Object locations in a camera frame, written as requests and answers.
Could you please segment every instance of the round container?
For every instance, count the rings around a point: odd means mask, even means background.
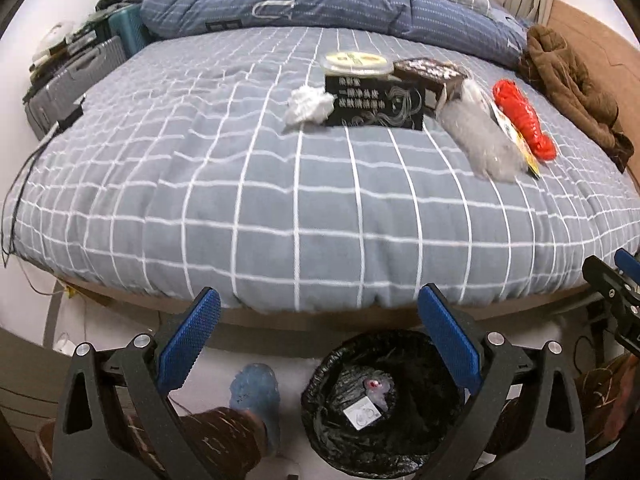
[[[379,77],[391,74],[394,64],[379,54],[340,50],[320,60],[326,75]]]

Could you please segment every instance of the gray suitcase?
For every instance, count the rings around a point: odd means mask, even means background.
[[[79,97],[126,60],[120,37],[114,36],[65,66],[24,105],[36,137],[42,139],[56,121],[68,117]]]

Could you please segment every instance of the trash can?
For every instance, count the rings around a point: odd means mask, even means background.
[[[385,330],[356,336],[322,361],[302,393],[302,423],[332,467],[398,478],[424,465],[463,404],[427,335]]]

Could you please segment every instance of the white tissue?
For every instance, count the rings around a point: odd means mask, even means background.
[[[289,109],[284,115],[288,126],[310,121],[322,124],[334,111],[335,97],[324,91],[324,88],[301,86],[291,92]]]

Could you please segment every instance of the gray plaid bedsheet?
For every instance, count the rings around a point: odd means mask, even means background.
[[[640,240],[640,198],[602,150],[520,82],[558,159],[540,181],[476,178],[436,123],[287,130],[290,92],[322,85],[322,54],[430,56],[485,88],[514,75],[381,34],[233,30],[148,46],[87,94],[18,210],[17,253],[142,294],[263,311],[401,306],[435,282],[488,304],[580,282]],[[15,191],[8,203],[12,210]],[[8,232],[9,213],[3,219]]]

